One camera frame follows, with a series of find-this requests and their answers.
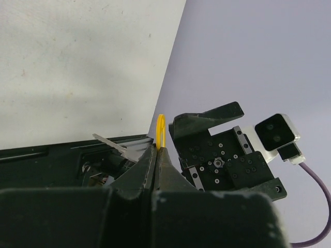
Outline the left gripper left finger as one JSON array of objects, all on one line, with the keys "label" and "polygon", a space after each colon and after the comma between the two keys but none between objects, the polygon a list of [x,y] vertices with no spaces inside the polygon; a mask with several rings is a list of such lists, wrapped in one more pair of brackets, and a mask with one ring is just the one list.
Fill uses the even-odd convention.
[{"label": "left gripper left finger", "polygon": [[138,199],[152,186],[156,158],[156,146],[150,145],[139,161],[111,183],[110,187],[124,200]]}]

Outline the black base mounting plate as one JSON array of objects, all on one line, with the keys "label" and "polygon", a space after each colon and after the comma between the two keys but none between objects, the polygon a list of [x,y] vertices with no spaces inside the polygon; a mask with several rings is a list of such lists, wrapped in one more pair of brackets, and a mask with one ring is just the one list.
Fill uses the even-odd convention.
[{"label": "black base mounting plate", "polygon": [[[154,145],[146,135],[107,138],[141,156]],[[105,187],[136,163],[93,138],[1,150],[1,189]]]}]

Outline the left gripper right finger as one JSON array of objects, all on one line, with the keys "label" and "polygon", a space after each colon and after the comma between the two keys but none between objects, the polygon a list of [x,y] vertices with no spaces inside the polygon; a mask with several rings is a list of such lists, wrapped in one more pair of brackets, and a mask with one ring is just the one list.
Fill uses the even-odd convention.
[{"label": "left gripper right finger", "polygon": [[157,152],[154,190],[164,192],[198,192],[173,166],[168,150],[165,147],[161,147]]}]

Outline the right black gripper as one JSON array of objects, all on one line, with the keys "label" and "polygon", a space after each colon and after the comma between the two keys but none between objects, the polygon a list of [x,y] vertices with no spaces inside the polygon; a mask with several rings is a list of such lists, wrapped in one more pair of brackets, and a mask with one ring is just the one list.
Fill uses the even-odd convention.
[{"label": "right black gripper", "polygon": [[280,200],[287,192],[240,127],[211,135],[210,128],[244,116],[234,101],[202,113],[183,113],[169,124],[183,176],[199,191],[254,191]]}]

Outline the silver key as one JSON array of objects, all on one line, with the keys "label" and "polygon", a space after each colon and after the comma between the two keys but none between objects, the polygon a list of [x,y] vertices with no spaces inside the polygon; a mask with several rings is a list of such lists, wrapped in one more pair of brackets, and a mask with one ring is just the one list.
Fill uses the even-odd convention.
[{"label": "silver key", "polygon": [[118,145],[117,143],[114,143],[96,133],[92,134],[92,136],[93,136],[93,138],[97,139],[98,141],[116,149],[123,158],[125,158],[131,162],[137,163],[141,157],[141,155],[137,151],[128,150],[127,148],[124,148],[121,145]]}]

